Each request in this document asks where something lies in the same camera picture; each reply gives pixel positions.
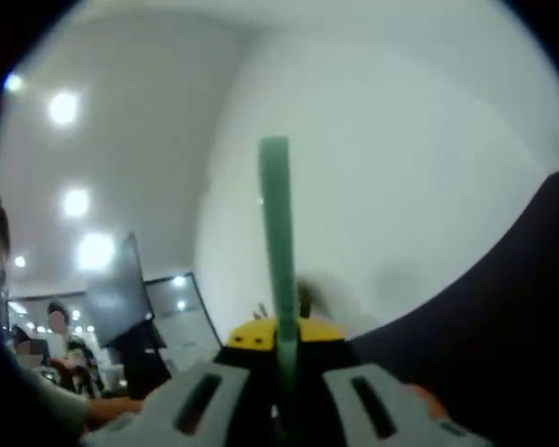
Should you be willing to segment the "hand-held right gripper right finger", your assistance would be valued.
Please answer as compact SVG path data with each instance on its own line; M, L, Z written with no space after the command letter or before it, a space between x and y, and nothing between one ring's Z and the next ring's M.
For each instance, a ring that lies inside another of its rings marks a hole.
M376 364L325 372L347 446L491 446L448 419L431 420L423 400Z

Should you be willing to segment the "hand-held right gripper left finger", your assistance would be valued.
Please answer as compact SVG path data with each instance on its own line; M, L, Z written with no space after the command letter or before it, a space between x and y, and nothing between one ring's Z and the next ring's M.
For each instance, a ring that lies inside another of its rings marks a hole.
M85 435L83 446L277 446L272 318L236 328L217 357L173 376L138 414Z

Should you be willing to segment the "person's right hand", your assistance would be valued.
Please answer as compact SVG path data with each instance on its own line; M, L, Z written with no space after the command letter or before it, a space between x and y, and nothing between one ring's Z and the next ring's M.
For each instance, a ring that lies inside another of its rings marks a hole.
M441 402L426 388L416 384L406 384L414 394L424 401L428 416L431 420L448 419L449 414Z

